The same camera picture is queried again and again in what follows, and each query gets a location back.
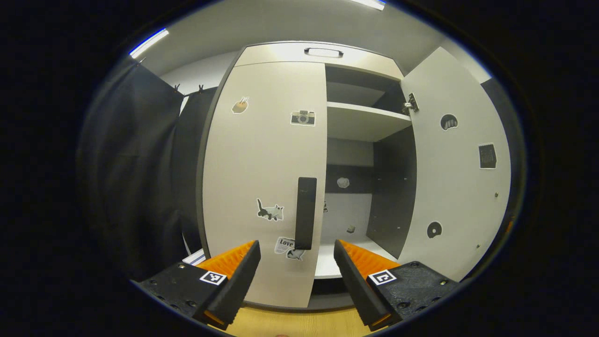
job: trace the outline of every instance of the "cabinet handle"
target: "cabinet handle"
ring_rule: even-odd
[[[326,58],[342,58],[343,52],[341,50],[327,49],[327,48],[306,48],[304,54],[311,56],[324,56]]]
[[[298,178],[298,201],[295,215],[295,249],[312,249],[314,212],[316,210],[316,178]]]

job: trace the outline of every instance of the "open cabinet door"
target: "open cabinet door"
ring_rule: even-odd
[[[306,123],[292,117],[300,110],[313,112]],[[262,258],[246,301],[308,306],[325,176],[325,65],[272,62],[234,67],[210,125],[202,200],[211,256],[260,241]],[[304,185],[305,180],[298,181],[301,177],[316,178],[316,185]],[[288,251],[292,241],[279,239],[298,239],[296,226],[301,226],[304,244],[311,240],[310,250]]]
[[[399,263],[420,261],[454,281],[476,265],[510,192],[506,135],[476,79],[439,48],[401,81],[416,142],[416,198]]]

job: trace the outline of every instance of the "ceiling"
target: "ceiling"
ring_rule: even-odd
[[[143,54],[161,76],[183,65],[270,41],[326,41],[394,58],[407,74],[445,36],[387,4],[378,11],[349,0],[222,0],[167,26]]]

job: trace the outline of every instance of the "cabinet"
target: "cabinet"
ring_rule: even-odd
[[[246,301],[305,308],[315,279],[340,277],[335,239],[460,281],[495,237],[507,140],[484,90],[442,48],[404,77],[392,59],[349,46],[250,46],[219,90],[198,160],[198,222],[210,255],[260,241]],[[410,94],[417,111],[403,109]],[[401,158],[375,158],[385,155]],[[300,177],[316,178],[309,233],[296,224]],[[298,233],[311,249],[285,251]]]

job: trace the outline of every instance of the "door hinge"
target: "door hinge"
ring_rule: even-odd
[[[412,92],[410,95],[408,95],[408,102],[404,103],[404,107],[401,109],[401,113],[404,115],[409,115],[410,114],[410,110],[412,109],[414,110],[414,112],[418,112],[418,103],[416,102],[416,99],[414,98],[414,93]]]

